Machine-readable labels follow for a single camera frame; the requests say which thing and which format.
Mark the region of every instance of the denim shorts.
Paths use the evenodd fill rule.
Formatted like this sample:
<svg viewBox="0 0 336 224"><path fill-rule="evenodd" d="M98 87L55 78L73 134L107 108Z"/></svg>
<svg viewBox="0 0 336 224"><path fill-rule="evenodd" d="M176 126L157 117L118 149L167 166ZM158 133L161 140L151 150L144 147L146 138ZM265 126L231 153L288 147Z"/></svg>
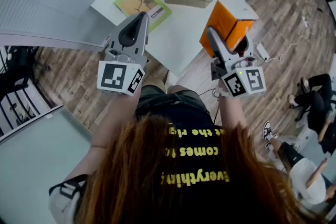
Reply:
<svg viewBox="0 0 336 224"><path fill-rule="evenodd" d="M209 114L206 106L192 90L182 90L176 93L165 93L159 87L146 85L142 87L136 115L144 115L151 108L185 105L191 109L198 109Z"/></svg>

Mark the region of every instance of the woman with long hair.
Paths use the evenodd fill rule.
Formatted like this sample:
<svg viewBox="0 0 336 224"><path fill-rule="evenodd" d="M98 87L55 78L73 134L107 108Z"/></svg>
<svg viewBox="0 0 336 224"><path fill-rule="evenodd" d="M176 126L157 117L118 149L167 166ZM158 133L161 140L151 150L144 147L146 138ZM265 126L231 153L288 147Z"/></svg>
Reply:
<svg viewBox="0 0 336 224"><path fill-rule="evenodd" d="M158 81L117 96L87 155L49 191L56 223L322 223L257 159L240 100L220 96L219 109L222 126L195 92L166 94Z"/></svg>

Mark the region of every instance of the black shorts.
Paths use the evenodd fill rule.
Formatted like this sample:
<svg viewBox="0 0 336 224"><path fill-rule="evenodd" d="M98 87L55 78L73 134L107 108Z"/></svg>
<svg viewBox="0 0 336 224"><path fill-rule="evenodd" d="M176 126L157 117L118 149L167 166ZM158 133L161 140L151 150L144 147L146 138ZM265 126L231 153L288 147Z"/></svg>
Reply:
<svg viewBox="0 0 336 224"><path fill-rule="evenodd" d="M282 143L278 150L278 154L282 163L287 163L291 168L304 158L292 145L286 142Z"/></svg>
<svg viewBox="0 0 336 224"><path fill-rule="evenodd" d="M183 90L176 93L166 94L159 87L146 85L142 87L136 115L144 115L149 108L182 104L192 109L198 109L209 114L198 94L192 90Z"/></svg>

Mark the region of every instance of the white t-shirt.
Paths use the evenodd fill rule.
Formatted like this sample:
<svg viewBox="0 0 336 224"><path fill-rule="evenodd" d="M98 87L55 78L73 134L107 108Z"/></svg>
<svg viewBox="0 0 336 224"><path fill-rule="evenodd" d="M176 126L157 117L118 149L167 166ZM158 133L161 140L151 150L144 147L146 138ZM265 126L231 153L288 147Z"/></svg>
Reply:
<svg viewBox="0 0 336 224"><path fill-rule="evenodd" d="M327 193L326 185L321 174L308 189L306 188L308 179L316 169L316 165L311 160L303 158L296 163L289 172L294 191L301 193L304 200L312 205L323 202Z"/></svg>

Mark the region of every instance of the long reddish-brown hair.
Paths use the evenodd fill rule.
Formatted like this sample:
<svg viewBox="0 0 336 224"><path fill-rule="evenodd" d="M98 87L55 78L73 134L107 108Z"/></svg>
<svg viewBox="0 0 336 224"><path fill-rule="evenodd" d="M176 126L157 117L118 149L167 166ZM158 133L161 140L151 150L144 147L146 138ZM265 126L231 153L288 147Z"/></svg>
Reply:
<svg viewBox="0 0 336 224"><path fill-rule="evenodd" d="M125 127L109 145L99 169L88 181L75 217L76 224L172 223L178 206L171 203L175 190L160 185L162 171L174 167L177 159L165 157L174 146L169 122L146 116ZM231 222L322 223L302 212L288 179L270 163L257 160L253 137L237 126L221 138L223 170L228 172L232 201L240 201L234 212L221 214Z"/></svg>

